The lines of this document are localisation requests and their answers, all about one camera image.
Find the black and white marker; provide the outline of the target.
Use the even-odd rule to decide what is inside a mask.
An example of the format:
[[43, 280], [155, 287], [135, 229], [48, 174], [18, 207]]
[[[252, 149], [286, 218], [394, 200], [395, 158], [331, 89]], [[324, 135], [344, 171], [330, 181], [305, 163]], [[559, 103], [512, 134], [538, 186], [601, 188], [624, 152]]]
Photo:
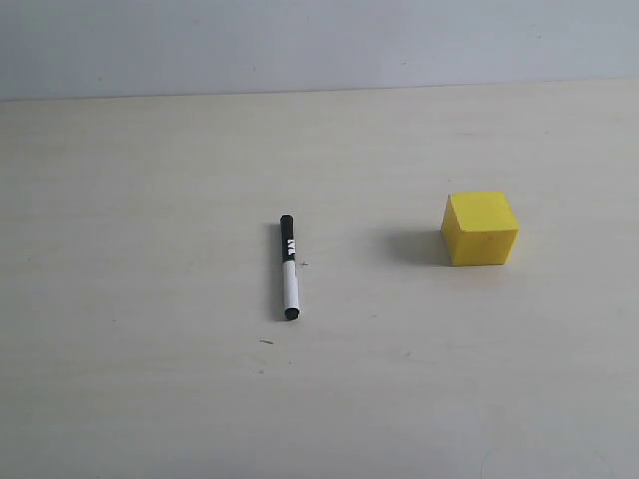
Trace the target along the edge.
[[283, 270], [283, 305], [286, 321], [299, 317], [299, 285], [296, 271], [296, 242], [294, 237], [294, 219], [285, 214], [280, 217], [282, 270]]

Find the yellow foam cube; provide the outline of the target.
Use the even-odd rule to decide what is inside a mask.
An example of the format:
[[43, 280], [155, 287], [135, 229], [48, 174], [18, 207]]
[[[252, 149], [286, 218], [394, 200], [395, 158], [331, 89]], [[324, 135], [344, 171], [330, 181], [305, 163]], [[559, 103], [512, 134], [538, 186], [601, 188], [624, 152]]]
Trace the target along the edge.
[[519, 223], [503, 192], [465, 192], [447, 198], [441, 233], [452, 266], [507, 263]]

